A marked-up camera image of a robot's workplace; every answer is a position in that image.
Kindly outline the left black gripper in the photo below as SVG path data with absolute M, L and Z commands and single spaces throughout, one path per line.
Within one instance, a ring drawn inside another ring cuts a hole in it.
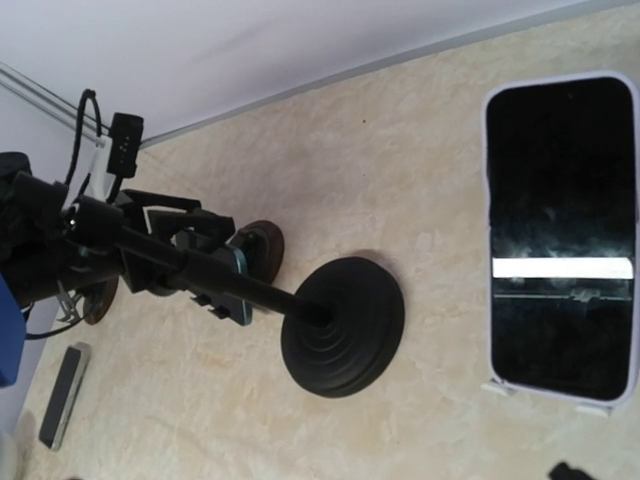
M 117 251 L 89 253 L 63 235 L 63 206 L 69 187 L 34 176 L 21 152 L 1 154 L 1 277 L 19 305 L 83 289 L 124 273 Z M 117 207 L 132 223 L 147 223 L 145 209 L 166 207 L 191 212 L 201 207 L 196 199 L 125 189 L 117 194 Z

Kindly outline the black phone blue edge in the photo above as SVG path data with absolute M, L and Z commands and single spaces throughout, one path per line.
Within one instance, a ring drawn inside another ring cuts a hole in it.
M 26 324 L 22 311 L 4 278 L 0 291 L 0 384 L 14 385 L 26 341 Z

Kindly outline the black phone white edge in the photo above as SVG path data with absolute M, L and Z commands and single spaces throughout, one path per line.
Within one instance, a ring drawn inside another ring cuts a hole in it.
M 62 445 L 90 358 L 91 347 L 84 342 L 69 346 L 65 352 L 38 436 L 51 451 Z

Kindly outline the black phone landscape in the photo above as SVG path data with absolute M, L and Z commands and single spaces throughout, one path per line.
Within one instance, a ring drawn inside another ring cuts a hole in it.
M 218 319 L 249 326 L 253 320 L 251 303 L 229 292 L 240 276 L 249 277 L 244 253 L 237 247 L 216 246 L 210 237 L 189 229 L 176 234 L 175 246 L 190 257 L 186 267 L 171 276 L 172 287 L 189 292 L 198 306 Z

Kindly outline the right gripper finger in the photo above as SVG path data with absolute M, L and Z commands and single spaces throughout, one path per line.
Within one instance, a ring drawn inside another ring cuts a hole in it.
M 638 464 L 594 464 L 582 465 L 566 461 L 554 465 L 548 472 L 552 480 L 605 480 L 605 479 L 638 479 Z

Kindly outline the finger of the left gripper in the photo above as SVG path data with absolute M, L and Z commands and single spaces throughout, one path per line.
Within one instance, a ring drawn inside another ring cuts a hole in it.
M 149 210 L 151 234 L 179 250 L 217 250 L 235 233 L 231 217 L 195 208 L 189 212 Z

